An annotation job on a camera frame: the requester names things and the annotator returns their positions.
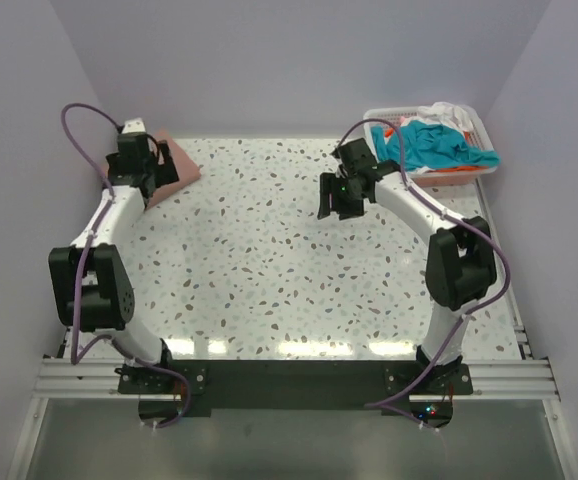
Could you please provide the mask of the pink printed t-shirt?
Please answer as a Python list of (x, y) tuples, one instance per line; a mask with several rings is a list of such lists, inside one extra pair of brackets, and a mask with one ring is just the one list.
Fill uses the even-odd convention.
[(153, 136), (156, 140), (165, 140), (167, 142), (178, 174), (178, 181), (157, 189), (148, 202), (148, 209), (154, 208), (159, 203), (199, 180), (201, 177), (199, 166), (189, 157), (189, 155), (166, 130), (158, 130), (153, 134)]

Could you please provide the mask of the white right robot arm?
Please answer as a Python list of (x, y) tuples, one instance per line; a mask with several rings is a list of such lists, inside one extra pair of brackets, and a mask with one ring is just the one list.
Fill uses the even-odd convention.
[(336, 172), (320, 175), (318, 217), (361, 217), (364, 203), (377, 204), (414, 231), (427, 246), (424, 281), (432, 300), (426, 336), (417, 348), (414, 379), (375, 407), (412, 393), (438, 392), (463, 357), (468, 319), (497, 281), (489, 224), (480, 216), (464, 219), (408, 179), (393, 160), (379, 162), (363, 139), (339, 144), (332, 152)]

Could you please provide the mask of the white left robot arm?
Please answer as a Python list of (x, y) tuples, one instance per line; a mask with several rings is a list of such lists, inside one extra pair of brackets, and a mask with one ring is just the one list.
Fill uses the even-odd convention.
[(178, 181), (170, 147), (145, 132), (121, 133), (107, 157), (100, 203), (81, 234), (51, 250), (50, 276), (60, 321), (70, 327), (70, 362), (99, 342), (126, 362), (121, 374), (154, 392), (189, 393), (166, 342), (135, 319), (135, 295), (117, 239), (144, 213), (155, 191)]

